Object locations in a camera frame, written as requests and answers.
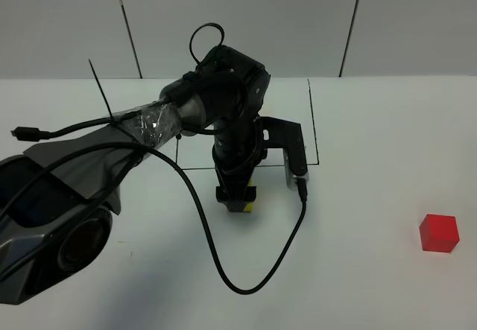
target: white table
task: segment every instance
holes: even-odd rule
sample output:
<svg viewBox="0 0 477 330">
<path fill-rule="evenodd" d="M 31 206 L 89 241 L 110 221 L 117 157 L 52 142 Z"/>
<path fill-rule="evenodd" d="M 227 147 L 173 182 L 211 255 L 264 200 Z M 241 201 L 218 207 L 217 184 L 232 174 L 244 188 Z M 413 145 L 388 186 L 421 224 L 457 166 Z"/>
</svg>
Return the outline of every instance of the white table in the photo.
<svg viewBox="0 0 477 330">
<path fill-rule="evenodd" d="M 302 89 L 303 80 L 293 83 Z M 104 88 L 120 110 L 166 84 L 108 80 Z M 0 305 L 0 329 L 475 329 L 477 78 L 319 78 L 310 87 L 320 166 L 309 166 L 303 225 L 260 292 L 241 296 L 222 283 L 186 187 L 151 157 L 121 185 L 122 214 L 103 253 L 23 305 Z M 1 157 L 25 148 L 7 134 L 17 124 L 55 130 L 104 115 L 96 93 L 91 80 L 0 81 Z M 264 111 L 292 108 L 284 118 L 306 123 L 303 95 L 274 98 L 271 88 Z M 308 155 L 311 115 L 302 127 Z M 257 168 L 254 211 L 229 214 L 215 201 L 207 152 L 198 155 L 205 169 L 187 174 L 224 269 L 253 287 L 286 242 L 299 198 L 282 166 Z M 451 255 L 421 250 L 426 213 L 457 217 L 461 242 Z"/>
</svg>

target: plastic wrap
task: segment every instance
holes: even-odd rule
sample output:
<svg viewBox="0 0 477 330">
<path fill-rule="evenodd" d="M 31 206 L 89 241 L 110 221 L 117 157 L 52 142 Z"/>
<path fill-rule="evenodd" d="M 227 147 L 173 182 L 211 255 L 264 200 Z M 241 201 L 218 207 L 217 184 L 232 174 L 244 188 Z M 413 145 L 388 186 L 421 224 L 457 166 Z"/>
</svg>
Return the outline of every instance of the plastic wrap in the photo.
<svg viewBox="0 0 477 330">
<path fill-rule="evenodd" d="M 114 118 L 120 119 L 129 112 L 139 113 L 131 119 L 122 121 L 120 123 L 121 127 L 142 144 L 155 149 L 161 148 L 182 130 L 177 108 L 172 103 L 153 102 L 116 113 Z"/>
</svg>

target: black metal bracket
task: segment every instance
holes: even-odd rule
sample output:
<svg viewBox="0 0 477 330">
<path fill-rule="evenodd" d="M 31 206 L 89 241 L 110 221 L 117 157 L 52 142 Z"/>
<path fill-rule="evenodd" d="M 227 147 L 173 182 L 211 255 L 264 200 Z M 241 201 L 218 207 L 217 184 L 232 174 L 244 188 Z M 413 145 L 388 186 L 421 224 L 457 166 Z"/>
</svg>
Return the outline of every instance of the black metal bracket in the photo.
<svg viewBox="0 0 477 330">
<path fill-rule="evenodd" d="M 256 187 L 249 186 L 255 167 L 267 157 L 268 149 L 283 149 L 287 184 L 293 188 L 296 179 L 308 177 L 305 145 L 300 124 L 276 118 L 264 117 L 254 121 L 256 140 L 250 155 L 240 165 L 224 170 L 224 162 L 218 160 L 215 150 L 212 157 L 219 186 L 215 190 L 217 201 L 224 203 L 230 212 L 243 212 L 248 203 L 256 199 Z M 268 138 L 264 139 L 264 130 Z"/>
</svg>

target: white wall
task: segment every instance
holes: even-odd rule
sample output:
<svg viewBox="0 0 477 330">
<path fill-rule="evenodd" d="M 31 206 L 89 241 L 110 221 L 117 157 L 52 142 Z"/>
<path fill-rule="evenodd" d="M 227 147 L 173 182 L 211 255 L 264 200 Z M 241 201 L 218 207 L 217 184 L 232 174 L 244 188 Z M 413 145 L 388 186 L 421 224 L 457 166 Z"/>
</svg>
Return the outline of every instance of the white wall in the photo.
<svg viewBox="0 0 477 330">
<path fill-rule="evenodd" d="M 360 0 L 343 76 L 477 74 L 477 0 Z"/>
</svg>

